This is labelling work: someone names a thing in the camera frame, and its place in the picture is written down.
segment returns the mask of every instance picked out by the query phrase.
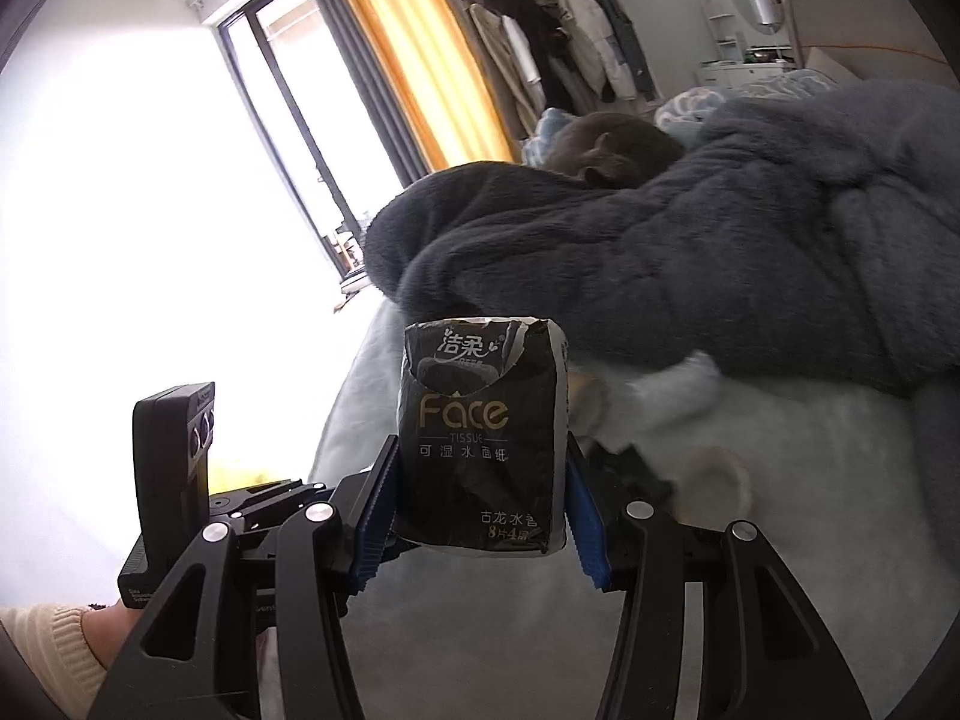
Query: window frame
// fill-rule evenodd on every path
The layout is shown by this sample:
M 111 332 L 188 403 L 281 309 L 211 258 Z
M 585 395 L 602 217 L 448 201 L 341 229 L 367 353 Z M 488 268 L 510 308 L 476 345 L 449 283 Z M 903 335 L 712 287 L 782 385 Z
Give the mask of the window frame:
M 280 95 L 287 106 L 287 110 L 289 110 L 290 115 L 294 119 L 296 129 L 299 130 L 301 138 L 304 139 L 306 148 L 309 150 L 310 155 L 314 160 L 317 172 L 320 174 L 320 178 L 323 180 L 323 183 L 325 183 L 328 187 L 330 196 L 333 198 L 337 209 L 343 215 L 344 226 L 349 229 L 350 232 L 352 232 L 357 244 L 362 248 L 363 229 L 358 223 L 353 210 L 349 207 L 347 199 L 344 197 L 340 186 L 333 177 L 333 173 L 330 172 L 330 168 L 328 167 L 326 160 L 323 159 L 323 151 L 320 151 L 317 141 L 310 132 L 310 127 L 306 122 L 304 113 L 301 111 L 301 108 L 299 108 L 296 98 L 294 97 L 289 84 L 283 76 L 283 71 L 280 69 L 280 63 L 277 62 L 277 56 L 274 54 L 274 50 L 270 46 L 270 42 L 267 39 L 267 35 L 264 32 L 263 26 L 257 18 L 257 11 L 267 4 L 270 4 L 272 1 L 274 0 L 247 1 L 246 4 L 230 14 L 226 19 L 222 20 L 221 23 L 218 23 L 218 25 L 216 25 L 215 32 L 221 45 L 221 50 L 224 52 L 224 58 L 227 60 L 227 66 L 229 66 L 230 75 L 233 77 L 233 81 L 237 85 L 237 89 L 243 98 L 244 105 L 246 105 L 246 108 L 253 119 L 253 125 L 256 128 L 257 133 L 263 141 L 264 146 L 266 146 L 268 153 L 270 153 L 272 162 L 274 162 L 277 170 L 280 172 L 281 179 L 294 199 L 294 203 L 298 206 L 298 209 L 301 212 L 301 215 L 304 217 L 307 225 L 316 236 L 320 246 L 323 247 L 323 251 L 326 253 L 326 255 L 328 255 L 330 261 L 333 262 L 333 266 L 337 269 L 340 279 L 346 280 L 347 276 L 352 277 L 360 274 L 360 272 L 364 270 L 364 266 L 361 264 L 358 266 L 358 268 L 349 271 L 340 257 L 337 255 L 336 250 L 334 250 L 334 247 L 330 244 L 328 238 L 322 232 L 320 232 L 320 229 L 318 229 L 317 225 L 314 223 L 307 205 L 304 202 L 304 198 L 301 196 L 299 190 L 296 189 L 293 178 L 290 176 L 290 173 L 283 164 L 283 158 L 280 155 L 280 151 L 277 149 L 274 141 L 272 141 L 270 133 L 267 131 L 267 127 L 264 124 L 263 119 L 261 119 L 260 114 L 256 110 L 256 105 L 253 103 L 250 90 L 248 90 L 247 84 L 243 79 L 243 71 L 241 71 L 240 62 L 237 57 L 232 38 L 229 34 L 229 28 L 234 25 L 234 23 L 237 23 L 239 20 L 247 21 L 251 33 L 253 33 L 253 39 L 256 40 L 256 45 L 260 50 L 261 55 L 263 55 L 264 61 L 267 63 L 267 67 L 270 70 L 270 74 L 274 79 L 275 84 L 277 84 L 277 89 L 280 90 Z

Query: gray fluffy blanket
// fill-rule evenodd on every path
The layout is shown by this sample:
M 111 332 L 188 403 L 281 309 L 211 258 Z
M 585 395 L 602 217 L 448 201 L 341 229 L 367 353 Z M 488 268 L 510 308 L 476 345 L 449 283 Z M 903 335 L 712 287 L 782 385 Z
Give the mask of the gray fluffy blanket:
M 531 314 L 607 359 L 702 349 L 727 375 L 912 394 L 960 364 L 960 95 L 733 100 L 635 190 L 455 167 L 382 210 L 365 251 L 411 320 Z

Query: white bedsheet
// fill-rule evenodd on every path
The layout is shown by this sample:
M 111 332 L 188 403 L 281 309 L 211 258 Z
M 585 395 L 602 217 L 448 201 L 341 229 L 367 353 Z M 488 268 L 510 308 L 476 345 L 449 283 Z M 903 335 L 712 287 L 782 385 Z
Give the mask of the white bedsheet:
M 401 345 L 402 320 L 385 303 L 323 432 L 312 481 L 334 484 L 367 466 L 395 429 Z M 885 715 L 960 608 L 960 583 L 934 550 L 920 501 L 906 403 L 862 386 L 725 379 L 712 409 L 642 431 L 629 397 L 635 372 L 594 372 L 610 394 L 595 433 L 608 447 L 635 443 L 666 478 L 682 475 L 689 447 L 741 456 L 751 519 L 822 614 L 872 712 Z M 344 637 L 370 720 L 583 720 L 603 690 L 621 601 L 592 588 L 572 543 L 542 560 L 421 548 L 381 566 L 350 601 Z M 275 675 L 263 700 L 277 716 Z

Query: bed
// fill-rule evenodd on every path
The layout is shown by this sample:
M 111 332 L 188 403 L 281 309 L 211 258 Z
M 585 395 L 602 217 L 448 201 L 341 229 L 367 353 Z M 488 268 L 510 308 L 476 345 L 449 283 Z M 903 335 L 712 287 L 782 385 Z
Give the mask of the bed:
M 792 0 L 805 71 L 830 77 L 813 66 L 824 64 L 819 52 L 832 52 L 829 60 L 853 76 L 956 85 L 928 34 L 911 31 L 923 25 L 904 11 L 905 0 L 882 0 L 892 25 L 886 31 L 882 20 L 868 28 L 856 15 L 868 1 L 877 4 Z M 865 31 L 851 39 L 836 32 L 837 23 Z M 848 82 L 831 80 L 833 87 Z M 311 481 L 334 484 L 363 469 L 395 430 L 403 324 L 397 306 L 384 301 L 323 430 Z M 699 449 L 738 457 L 749 517 L 818 608 L 872 714 L 890 712 L 960 608 L 960 576 L 937 548 L 920 489 L 909 402 L 870 386 L 797 376 L 718 377 L 696 386 L 696 408 L 650 418 L 644 394 L 658 384 L 656 374 L 578 357 L 576 349 L 574 360 L 602 385 L 594 391 L 597 416 L 582 430 L 589 440 L 611 451 L 637 447 L 681 488 Z M 683 662 L 683 720 L 696 716 L 697 593 L 688 586 L 692 656 Z M 350 602 L 344 636 L 373 720 L 573 720 L 595 712 L 620 604 L 618 594 L 592 589 L 572 546 L 522 562 L 421 548 L 383 565 Z M 275 670 L 269 645 L 264 668 Z M 275 680 L 264 685 L 265 709 L 276 714 Z

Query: cat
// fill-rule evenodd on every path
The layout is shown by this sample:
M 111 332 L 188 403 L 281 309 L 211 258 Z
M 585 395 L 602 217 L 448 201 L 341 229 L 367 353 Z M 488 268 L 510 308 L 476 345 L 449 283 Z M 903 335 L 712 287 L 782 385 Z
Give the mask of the cat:
M 660 175 L 685 154 L 683 146 L 637 116 L 598 111 L 570 122 L 554 140 L 544 170 L 590 186 L 628 189 Z

